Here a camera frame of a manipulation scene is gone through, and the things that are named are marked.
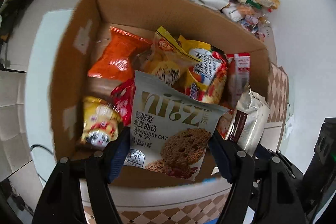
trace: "beige sofa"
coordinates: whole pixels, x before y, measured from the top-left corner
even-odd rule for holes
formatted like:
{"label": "beige sofa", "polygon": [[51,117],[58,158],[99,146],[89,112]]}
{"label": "beige sofa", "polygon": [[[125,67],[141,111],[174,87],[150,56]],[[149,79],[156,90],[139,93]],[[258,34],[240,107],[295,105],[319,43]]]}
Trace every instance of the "beige sofa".
{"label": "beige sofa", "polygon": [[0,71],[0,181],[31,160],[26,137],[26,74]]}

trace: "silver wrapper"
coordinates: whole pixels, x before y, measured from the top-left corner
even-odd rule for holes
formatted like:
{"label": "silver wrapper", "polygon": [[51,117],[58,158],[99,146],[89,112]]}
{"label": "silver wrapper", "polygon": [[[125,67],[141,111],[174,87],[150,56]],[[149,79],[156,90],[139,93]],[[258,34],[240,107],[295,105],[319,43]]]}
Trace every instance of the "silver wrapper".
{"label": "silver wrapper", "polygon": [[247,86],[241,95],[225,137],[253,155],[263,134],[270,110],[265,98]]}

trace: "cookie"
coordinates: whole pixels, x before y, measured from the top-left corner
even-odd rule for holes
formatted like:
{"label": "cookie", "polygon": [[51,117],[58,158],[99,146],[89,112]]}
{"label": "cookie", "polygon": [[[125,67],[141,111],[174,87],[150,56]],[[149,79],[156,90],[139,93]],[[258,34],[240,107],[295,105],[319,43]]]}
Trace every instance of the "cookie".
{"label": "cookie", "polygon": [[185,168],[201,159],[210,137],[211,133],[202,128],[181,131],[167,139],[161,156],[169,167]]}
{"label": "cookie", "polygon": [[166,164],[165,160],[152,161],[145,166],[145,169],[158,173],[164,173],[164,174],[169,173],[169,167]]}

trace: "metal screw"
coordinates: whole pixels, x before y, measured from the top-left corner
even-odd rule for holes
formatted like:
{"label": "metal screw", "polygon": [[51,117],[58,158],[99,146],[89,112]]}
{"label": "metal screw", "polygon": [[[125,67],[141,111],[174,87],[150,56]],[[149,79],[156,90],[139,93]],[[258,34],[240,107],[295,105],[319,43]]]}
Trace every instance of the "metal screw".
{"label": "metal screw", "polygon": [[65,164],[65,163],[68,162],[68,158],[67,158],[67,157],[63,157],[63,158],[61,158],[61,159],[59,160],[59,162],[62,163],[62,164]]}
{"label": "metal screw", "polygon": [[244,158],[244,157],[246,156],[246,153],[245,153],[244,151],[238,151],[238,152],[237,152],[237,156],[238,156],[239,158]]}
{"label": "metal screw", "polygon": [[100,158],[101,156],[103,156],[103,152],[102,152],[102,151],[96,151],[93,155],[94,155],[96,158]]}
{"label": "metal screw", "polygon": [[280,159],[278,157],[272,157],[272,161],[278,164],[280,162]]}

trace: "orange package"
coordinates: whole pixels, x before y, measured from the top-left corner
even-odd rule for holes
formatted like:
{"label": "orange package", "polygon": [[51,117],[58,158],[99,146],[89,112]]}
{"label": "orange package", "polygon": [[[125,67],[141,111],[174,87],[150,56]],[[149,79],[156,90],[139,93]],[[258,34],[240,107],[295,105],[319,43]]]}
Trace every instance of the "orange package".
{"label": "orange package", "polygon": [[134,77],[132,59],[137,54],[149,50],[152,41],[115,27],[110,27],[110,31],[111,42],[87,75],[124,82]]}

